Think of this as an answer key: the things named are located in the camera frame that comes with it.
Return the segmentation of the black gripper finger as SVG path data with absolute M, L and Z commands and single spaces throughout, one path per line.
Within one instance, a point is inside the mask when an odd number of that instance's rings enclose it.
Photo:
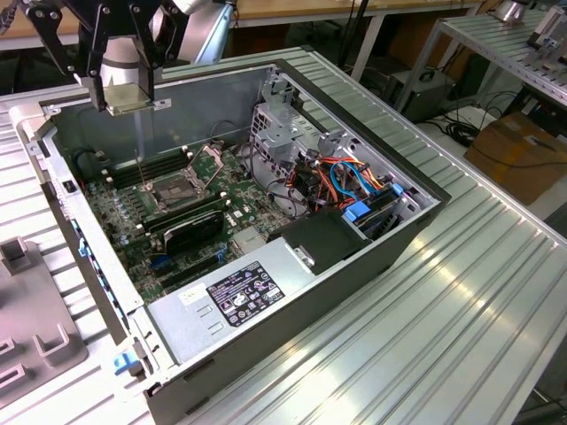
M 134 24 L 134 45 L 141 60 L 138 86 L 154 100 L 154 74 L 168 60 L 175 60 L 183 41 L 183 13 L 174 1 L 129 1 L 128 11 Z M 151 21 L 157 12 L 162 21 L 156 37 Z
M 58 37 L 63 7 L 66 7 L 79 21 L 76 58 L 67 55 Z M 107 47 L 107 3 L 26 1 L 24 15 L 39 35 L 57 68 L 64 74 L 77 77 L 79 83 L 89 90 L 93 105 L 98 111 L 103 111 L 106 102 L 100 71 Z

